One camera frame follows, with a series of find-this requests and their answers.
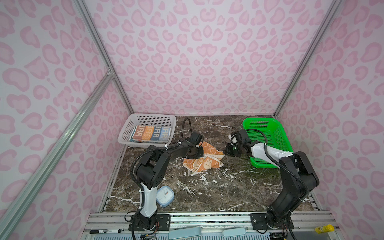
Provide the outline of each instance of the pink leopard print wall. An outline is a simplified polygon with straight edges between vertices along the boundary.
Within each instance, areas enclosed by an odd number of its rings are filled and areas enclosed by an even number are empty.
[[[331,0],[86,0],[139,113],[273,113]]]
[[[10,240],[80,238],[89,214],[101,204],[122,148],[117,138],[127,118],[111,83]]]
[[[384,2],[348,0],[279,120],[346,240],[383,239]]]
[[[71,0],[0,2],[0,218],[106,69]]]

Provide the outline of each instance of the marble surface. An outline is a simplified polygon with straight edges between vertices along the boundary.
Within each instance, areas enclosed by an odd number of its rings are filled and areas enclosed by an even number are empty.
[[[204,140],[218,150],[224,150],[228,134],[242,128],[245,118],[256,116],[190,116],[192,130],[204,135]],[[185,117],[178,116],[175,137],[179,139]],[[184,137],[189,136],[185,127]],[[106,211],[127,212],[136,210],[139,187],[129,176],[129,168],[144,148],[128,148],[121,164]],[[165,179],[160,183],[175,193],[174,201],[160,212],[204,211],[264,211],[282,189],[280,171],[271,168],[255,168],[250,160],[225,156],[224,166],[193,174],[182,165],[182,159],[169,163]],[[302,203],[296,210],[313,210],[310,203]]]

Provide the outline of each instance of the crumpled towel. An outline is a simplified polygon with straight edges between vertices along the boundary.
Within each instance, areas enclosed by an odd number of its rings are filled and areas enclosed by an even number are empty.
[[[201,172],[212,167],[219,168],[224,166],[221,159],[225,156],[222,151],[218,151],[215,147],[207,142],[202,143],[204,155],[198,159],[184,158],[183,166],[192,172]]]

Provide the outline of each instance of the black marker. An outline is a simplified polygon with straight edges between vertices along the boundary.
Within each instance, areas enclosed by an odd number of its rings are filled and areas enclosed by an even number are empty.
[[[96,234],[96,233],[121,233],[123,229],[104,229],[104,230],[91,230],[90,234]]]

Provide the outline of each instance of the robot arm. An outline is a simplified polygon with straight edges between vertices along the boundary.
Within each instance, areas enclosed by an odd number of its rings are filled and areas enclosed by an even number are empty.
[[[270,146],[266,147],[264,143],[258,141],[252,142],[244,129],[231,133],[229,138],[231,143],[228,143],[225,148],[226,155],[240,157],[245,154],[263,159],[281,169],[283,189],[277,199],[268,206],[265,218],[271,227],[288,224],[287,218],[290,217],[290,213],[298,207],[310,191],[319,185],[319,178],[306,154],[282,151]]]
[[[193,132],[192,135],[170,145],[165,150],[151,145],[147,148],[135,168],[137,181],[142,185],[144,192],[140,195],[140,212],[137,214],[138,226],[144,229],[152,229],[156,222],[157,206],[156,193],[157,187],[163,181],[168,163],[170,160],[178,157],[195,159],[203,157],[203,147],[199,147],[203,136],[199,132]]]

